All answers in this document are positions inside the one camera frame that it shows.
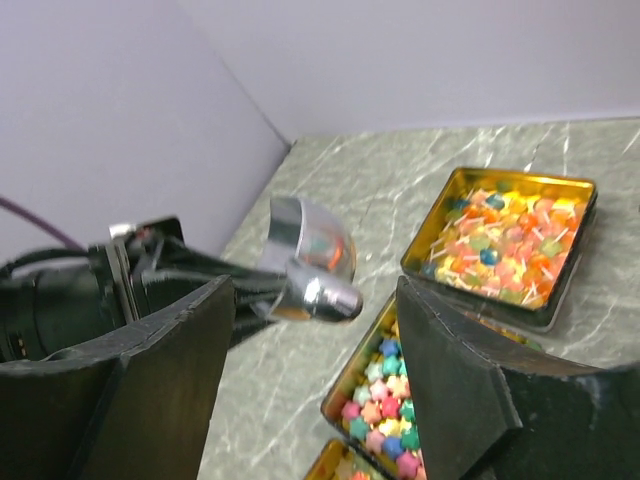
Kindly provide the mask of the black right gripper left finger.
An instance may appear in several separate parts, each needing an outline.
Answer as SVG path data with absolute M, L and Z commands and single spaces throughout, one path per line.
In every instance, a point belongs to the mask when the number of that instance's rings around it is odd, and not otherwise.
M 235 318 L 219 277 L 137 322 L 1 367 L 5 479 L 193 479 Z

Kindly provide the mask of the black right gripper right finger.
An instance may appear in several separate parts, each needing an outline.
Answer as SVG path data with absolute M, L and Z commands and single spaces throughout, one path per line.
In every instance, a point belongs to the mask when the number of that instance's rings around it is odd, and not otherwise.
M 639 367 L 516 343 L 400 277 L 397 318 L 431 479 L 635 479 Z

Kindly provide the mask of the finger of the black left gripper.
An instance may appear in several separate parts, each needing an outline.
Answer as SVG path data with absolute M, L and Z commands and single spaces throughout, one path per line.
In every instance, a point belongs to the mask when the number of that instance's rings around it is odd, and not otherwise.
M 274 321 L 267 319 L 267 314 L 261 310 L 255 312 L 254 309 L 256 304 L 264 302 L 267 303 L 267 307 L 270 307 L 274 300 L 274 294 L 235 295 L 236 309 L 229 349 L 274 324 Z

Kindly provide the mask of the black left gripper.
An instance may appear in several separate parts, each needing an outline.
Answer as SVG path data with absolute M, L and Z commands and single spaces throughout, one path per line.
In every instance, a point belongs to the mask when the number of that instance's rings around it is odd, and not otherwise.
M 277 300 L 282 273 L 252 270 L 187 247 L 175 216 L 110 229 L 87 249 L 27 253 L 1 267 L 1 359 L 41 360 L 230 278 L 236 308 Z

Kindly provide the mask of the silver metal scoop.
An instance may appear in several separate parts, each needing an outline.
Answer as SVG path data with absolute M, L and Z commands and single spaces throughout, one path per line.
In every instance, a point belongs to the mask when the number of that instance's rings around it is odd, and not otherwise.
M 355 243 L 327 208 L 299 197 L 273 197 L 267 239 L 256 268 L 278 279 L 274 299 L 252 305 L 271 321 L 341 323 L 362 311 L 353 285 Z

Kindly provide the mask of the gold tin of star candies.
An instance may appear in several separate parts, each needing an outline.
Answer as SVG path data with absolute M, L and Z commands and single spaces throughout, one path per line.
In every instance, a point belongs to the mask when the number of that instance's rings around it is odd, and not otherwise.
M 394 296 L 356 344 L 321 412 L 387 477 L 426 477 Z

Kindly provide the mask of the gold tin of gummy candies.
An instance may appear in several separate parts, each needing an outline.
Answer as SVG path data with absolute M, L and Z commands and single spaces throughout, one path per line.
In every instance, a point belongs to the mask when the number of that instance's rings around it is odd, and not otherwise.
M 330 439 L 304 480 L 384 480 L 385 476 L 362 455 L 338 438 Z

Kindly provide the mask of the gold tin of stick candies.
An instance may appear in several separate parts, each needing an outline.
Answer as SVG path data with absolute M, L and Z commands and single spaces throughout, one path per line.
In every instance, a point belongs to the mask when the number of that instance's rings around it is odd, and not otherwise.
M 590 179 L 456 168 L 401 268 L 466 312 L 548 331 L 591 235 L 597 198 Z

